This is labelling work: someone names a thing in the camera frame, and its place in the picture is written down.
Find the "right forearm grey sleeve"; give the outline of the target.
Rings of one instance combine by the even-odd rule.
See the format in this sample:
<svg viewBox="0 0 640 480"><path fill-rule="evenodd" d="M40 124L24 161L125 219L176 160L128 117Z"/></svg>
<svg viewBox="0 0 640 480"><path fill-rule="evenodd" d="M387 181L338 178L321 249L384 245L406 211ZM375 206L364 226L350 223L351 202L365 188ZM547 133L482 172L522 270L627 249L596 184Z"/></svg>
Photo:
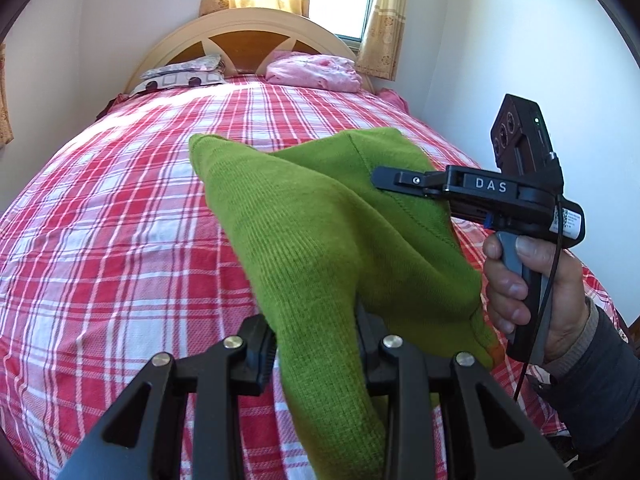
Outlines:
<svg viewBox="0 0 640 480"><path fill-rule="evenodd" d="M591 306L582 334L544 364L538 389L574 441L575 479L639 477L639 359L602 309Z"/></svg>

